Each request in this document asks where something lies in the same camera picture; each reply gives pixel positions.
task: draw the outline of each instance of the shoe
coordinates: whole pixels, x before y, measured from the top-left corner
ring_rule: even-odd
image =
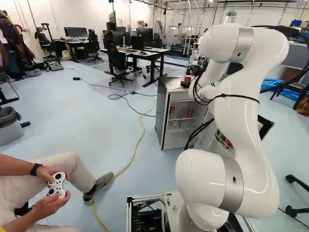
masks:
[[[93,202],[94,196],[96,193],[102,189],[105,188],[113,178],[113,173],[106,173],[103,176],[101,176],[99,179],[97,179],[94,187],[87,193],[83,194],[83,200],[85,203],[91,203]]]

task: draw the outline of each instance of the black wristwatch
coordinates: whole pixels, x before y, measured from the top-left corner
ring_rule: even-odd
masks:
[[[30,171],[30,175],[31,176],[37,176],[37,169],[38,169],[38,167],[41,167],[41,166],[43,166],[41,163],[35,163],[33,168]]]

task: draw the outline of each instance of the white game controller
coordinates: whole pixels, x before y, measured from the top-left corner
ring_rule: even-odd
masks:
[[[55,181],[53,184],[47,183],[47,187],[49,191],[47,196],[54,196],[55,194],[59,194],[59,198],[64,198],[66,196],[66,191],[63,189],[63,183],[66,180],[66,174],[63,172],[55,173],[52,176]]]

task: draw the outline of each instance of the trash bin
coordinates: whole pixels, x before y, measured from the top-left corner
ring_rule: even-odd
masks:
[[[18,139],[24,135],[24,131],[18,121],[21,115],[12,107],[0,109],[0,146]]]

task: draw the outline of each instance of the white wall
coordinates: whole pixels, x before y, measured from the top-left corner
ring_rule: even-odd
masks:
[[[23,33],[25,43],[37,57],[41,57],[43,53],[38,41],[34,39],[35,26],[27,0],[15,0],[15,2],[21,20],[14,0],[0,0],[0,9],[8,12],[14,24],[24,25],[25,28],[29,29],[29,33]],[[112,12],[112,4],[108,3],[107,0],[29,0],[29,3],[36,26],[41,26],[41,23],[49,23],[54,39],[65,37],[63,27],[85,27],[94,29],[101,44],[103,44],[102,30],[106,29],[106,22],[109,21],[109,14]],[[130,7],[133,29],[137,27],[138,20],[144,20],[152,27],[154,11],[152,6],[132,0]],[[117,25],[127,26],[129,24],[129,0],[116,0],[114,9]]]
[[[284,14],[283,8],[258,8],[260,3],[256,3],[254,5],[253,11],[251,12],[250,5],[247,5],[248,7],[240,7],[240,5],[233,4],[234,7],[229,7],[231,4],[228,4],[225,8],[223,8],[223,4],[219,5],[222,8],[218,8],[215,19],[214,19],[214,25],[218,25],[223,22],[224,16],[227,12],[234,10],[237,13],[237,19],[236,23],[239,23],[242,26],[253,26],[253,25],[278,25],[281,15],[282,19],[280,22],[280,25],[289,26],[291,21],[296,18],[299,19],[300,15],[302,13],[302,10],[300,9],[286,9]],[[199,6],[204,6],[204,2],[199,1]],[[263,3],[263,6],[284,6],[285,3]],[[289,3],[289,7],[304,7],[305,3]],[[178,8],[185,8],[185,2],[180,3],[170,3],[169,6]],[[191,7],[196,7],[193,4],[193,1],[191,1]],[[183,14],[184,10],[176,10],[176,11],[167,11],[167,19],[166,19],[166,34],[167,34],[167,42],[174,43],[175,37],[173,35],[178,34],[178,30],[172,30],[170,29],[170,25],[178,25],[178,23],[183,22]],[[199,18],[199,24],[202,21],[204,15],[204,20],[202,23],[202,29],[200,30],[200,34],[203,33],[205,28],[209,28],[212,26],[213,16],[214,16],[214,9],[200,9],[200,18]],[[185,20],[184,25],[188,25],[188,17],[189,11],[187,10],[185,13]],[[196,25],[197,24],[197,16],[198,12],[197,9],[192,9],[190,14],[190,25]],[[309,10],[305,10],[301,20],[309,20]],[[190,33],[187,30],[183,30],[183,33]]]

